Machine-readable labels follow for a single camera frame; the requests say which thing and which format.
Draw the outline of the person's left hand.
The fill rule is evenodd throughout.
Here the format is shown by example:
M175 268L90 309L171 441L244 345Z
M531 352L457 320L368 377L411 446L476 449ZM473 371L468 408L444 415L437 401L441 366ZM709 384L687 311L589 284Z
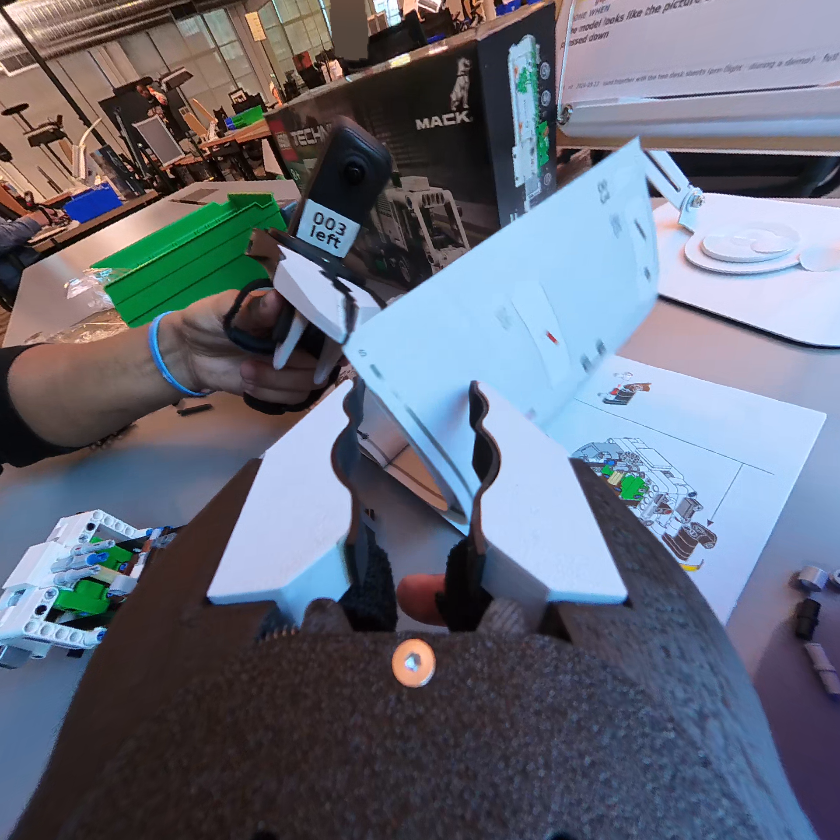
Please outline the person's left hand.
M307 351L295 349L276 370L269 357L229 339L224 318L236 298L228 290L163 317L158 347L171 378L189 392L224 392L271 405L299 405L320 392L325 385L314 381L317 361Z

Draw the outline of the person's left forearm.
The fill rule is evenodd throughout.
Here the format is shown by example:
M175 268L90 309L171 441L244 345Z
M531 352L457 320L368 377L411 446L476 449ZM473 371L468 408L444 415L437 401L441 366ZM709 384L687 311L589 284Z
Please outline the person's left forearm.
M182 399L147 328L89 343L2 349L1 463L25 467L96 443Z

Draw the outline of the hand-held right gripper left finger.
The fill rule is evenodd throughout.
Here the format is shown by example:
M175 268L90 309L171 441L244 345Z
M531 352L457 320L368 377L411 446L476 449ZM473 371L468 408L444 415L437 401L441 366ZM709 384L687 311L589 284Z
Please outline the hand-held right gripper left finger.
M211 603L273 602L299 625L312 601L338 601L362 583L363 402L364 384L343 381L266 451L207 589Z

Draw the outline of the blue wristband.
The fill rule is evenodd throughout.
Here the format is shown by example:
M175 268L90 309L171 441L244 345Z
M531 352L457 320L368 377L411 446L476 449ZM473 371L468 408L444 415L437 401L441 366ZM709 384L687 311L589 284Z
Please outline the blue wristband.
M174 378L174 376L170 372L169 368L167 367L167 364L163 359L160 347L160 326L162 320L170 314L172 314L172 311L165 311L157 315L151 321L148 329L148 345L150 355L154 363L154 367L161 374L163 380L182 396L191 398L202 398L204 396L209 396L214 392L207 389L195 392L190 390L189 388L186 388L183 384L177 381L176 378Z

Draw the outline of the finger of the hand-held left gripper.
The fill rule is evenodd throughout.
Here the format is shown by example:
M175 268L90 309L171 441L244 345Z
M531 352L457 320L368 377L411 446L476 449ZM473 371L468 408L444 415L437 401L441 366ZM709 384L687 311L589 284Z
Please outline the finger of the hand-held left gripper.
M343 278L331 279L323 269L300 255L282 255L274 275L280 295L327 338L345 344L354 327L358 287Z
M349 280L337 280L336 288L339 295L336 343L346 344L353 333L381 312L385 305L369 290Z

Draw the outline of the black lego set box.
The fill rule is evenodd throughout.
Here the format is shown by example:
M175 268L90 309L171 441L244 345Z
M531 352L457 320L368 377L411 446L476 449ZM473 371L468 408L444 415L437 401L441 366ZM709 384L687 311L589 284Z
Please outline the black lego set box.
M391 154L355 270L408 291L555 192L555 15L523 5L266 116L300 193L338 117Z

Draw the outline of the person's right hand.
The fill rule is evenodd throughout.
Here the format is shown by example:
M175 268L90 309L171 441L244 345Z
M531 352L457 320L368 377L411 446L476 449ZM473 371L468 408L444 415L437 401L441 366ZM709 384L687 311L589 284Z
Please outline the person's right hand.
M415 622L445 627L437 604L437 596L445 590L444 574L408 574L395 589L397 604Z

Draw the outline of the clear plastic bag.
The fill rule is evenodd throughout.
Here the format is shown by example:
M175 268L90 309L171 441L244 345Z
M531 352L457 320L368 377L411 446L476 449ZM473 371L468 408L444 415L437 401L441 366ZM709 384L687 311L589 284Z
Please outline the clear plastic bag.
M87 269L65 283L66 298L78 301L81 315L69 326L53 332L51 343L89 343L112 338L129 330L117 312L108 287L117 279L111 269Z

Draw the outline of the blue plastic bin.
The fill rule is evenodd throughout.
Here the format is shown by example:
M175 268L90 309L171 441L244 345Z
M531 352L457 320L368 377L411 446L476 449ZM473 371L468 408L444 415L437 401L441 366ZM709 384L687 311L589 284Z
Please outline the blue plastic bin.
M120 208L123 201L109 182L103 182L74 195L65 202L63 212L74 222L85 224Z

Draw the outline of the white stand arm with base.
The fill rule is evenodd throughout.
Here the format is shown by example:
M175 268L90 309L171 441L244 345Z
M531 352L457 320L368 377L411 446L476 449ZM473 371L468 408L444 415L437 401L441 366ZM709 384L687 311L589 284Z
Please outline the white stand arm with base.
M678 226L698 238L703 256L716 269L731 266L735 273L767 271L766 264L792 255L801 244L791 226L774 221L739 219L731 224L700 230L700 210L706 197L694 186L666 151L643 150L647 180L677 211Z

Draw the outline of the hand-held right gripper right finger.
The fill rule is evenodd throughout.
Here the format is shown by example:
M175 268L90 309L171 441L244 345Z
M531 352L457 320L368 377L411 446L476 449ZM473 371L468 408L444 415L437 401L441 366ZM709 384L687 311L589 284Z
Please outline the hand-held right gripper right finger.
M481 381L469 385L469 424L479 486L468 598L478 606L512 600L531 628L551 604L624 604L627 588L565 449Z

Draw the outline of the lego instruction booklet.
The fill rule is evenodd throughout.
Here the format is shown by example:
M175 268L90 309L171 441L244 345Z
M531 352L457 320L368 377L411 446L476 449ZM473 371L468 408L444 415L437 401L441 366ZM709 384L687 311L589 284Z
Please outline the lego instruction booklet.
M374 404L470 523L469 385L582 462L726 623L825 415L625 359L658 296L638 140L391 303L344 345Z

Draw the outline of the green plastic tray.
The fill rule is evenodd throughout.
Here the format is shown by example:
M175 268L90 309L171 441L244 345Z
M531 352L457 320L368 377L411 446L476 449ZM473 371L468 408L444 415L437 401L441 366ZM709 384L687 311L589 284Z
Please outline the green plastic tray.
M235 193L225 203L201 206L91 267L111 271L105 291L121 319L136 328L164 312L267 280L266 269L246 255L255 228L286 229L275 197Z

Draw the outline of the white green lego model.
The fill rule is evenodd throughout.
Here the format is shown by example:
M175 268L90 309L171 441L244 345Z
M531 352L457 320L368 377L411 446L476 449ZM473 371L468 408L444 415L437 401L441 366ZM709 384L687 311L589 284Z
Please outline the white green lego model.
M1 667L16 669L54 650L80 658L180 527L136 528L93 509L61 518L27 549L2 586Z

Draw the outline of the pale lego axle pin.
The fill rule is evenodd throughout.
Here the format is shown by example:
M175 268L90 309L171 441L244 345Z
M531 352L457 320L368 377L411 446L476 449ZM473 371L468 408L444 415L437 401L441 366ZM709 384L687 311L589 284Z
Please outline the pale lego axle pin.
M825 649L819 643L814 642L804 643L803 647L825 692L828 696L838 700L840 695L839 675Z

